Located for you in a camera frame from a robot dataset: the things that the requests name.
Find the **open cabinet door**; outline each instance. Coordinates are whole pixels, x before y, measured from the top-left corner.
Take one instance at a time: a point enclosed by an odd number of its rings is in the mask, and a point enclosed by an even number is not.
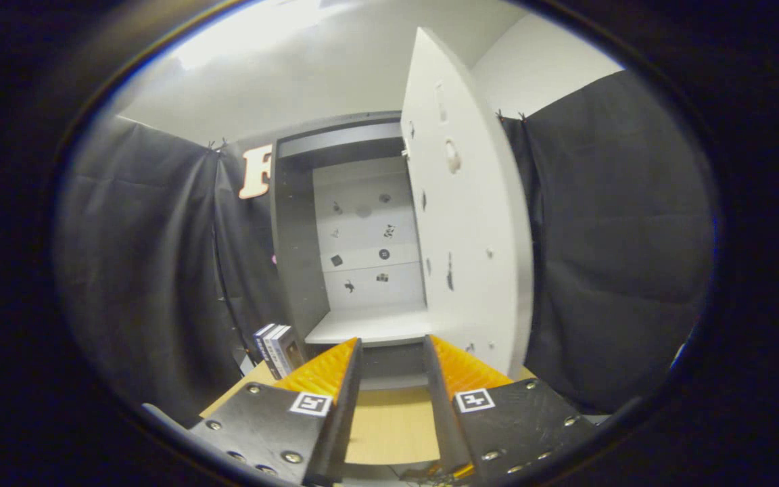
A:
[[[531,229],[513,152],[467,68],[420,28],[402,136],[432,333],[519,378],[531,331]]]

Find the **shelf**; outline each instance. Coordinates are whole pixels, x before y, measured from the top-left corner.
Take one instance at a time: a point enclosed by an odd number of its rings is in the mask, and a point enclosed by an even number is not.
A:
[[[398,345],[417,342],[431,329],[424,304],[336,309],[306,336],[306,343],[335,345],[358,336],[364,346]]]

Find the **ceiling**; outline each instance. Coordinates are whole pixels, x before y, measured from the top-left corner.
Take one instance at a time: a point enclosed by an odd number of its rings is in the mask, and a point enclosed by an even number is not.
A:
[[[473,67],[526,12],[500,0],[322,0],[321,13],[318,24],[281,38],[248,36],[262,28],[254,22],[234,29],[196,68],[167,55],[133,78],[114,110],[202,145],[398,110],[417,27],[430,28]]]

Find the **black curtain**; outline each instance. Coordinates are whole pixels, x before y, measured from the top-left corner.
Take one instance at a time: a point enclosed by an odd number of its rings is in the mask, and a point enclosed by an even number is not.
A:
[[[502,124],[537,261],[526,367],[583,410],[614,412],[662,383],[701,311],[704,154],[626,71]]]
[[[269,323],[285,323],[284,293],[273,257],[270,195],[240,200],[245,178],[242,154],[275,142],[274,135],[245,139],[220,148],[214,180],[214,233],[218,277],[228,312],[225,323],[237,330],[235,349],[255,363],[263,358],[253,334]]]
[[[191,425],[241,377],[217,295],[219,154],[119,117],[96,127],[62,179],[62,303],[117,394]]]

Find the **book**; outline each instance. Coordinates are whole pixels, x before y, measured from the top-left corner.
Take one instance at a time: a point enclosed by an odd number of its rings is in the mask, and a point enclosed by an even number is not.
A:
[[[263,361],[265,361],[266,366],[269,368],[269,373],[272,373],[273,378],[278,380],[281,379],[281,374],[279,373],[278,367],[275,366],[272,357],[270,357],[269,351],[266,349],[265,342],[266,336],[269,336],[275,327],[275,323],[269,323],[262,329],[257,330],[257,333],[254,334],[254,341],[257,342],[257,349],[259,349],[260,355],[263,357]]]
[[[281,348],[273,338],[284,331],[284,329],[284,325],[278,325],[263,337],[263,343],[266,345],[266,352],[269,354],[269,359],[275,364],[275,368],[279,371],[279,375],[282,378],[287,377],[287,374],[291,371],[289,367],[285,367],[285,361],[282,360]]]
[[[306,363],[296,340],[296,330],[293,327],[285,327],[284,331],[273,337],[273,341],[278,343],[281,349],[281,360],[287,361],[291,372]]]

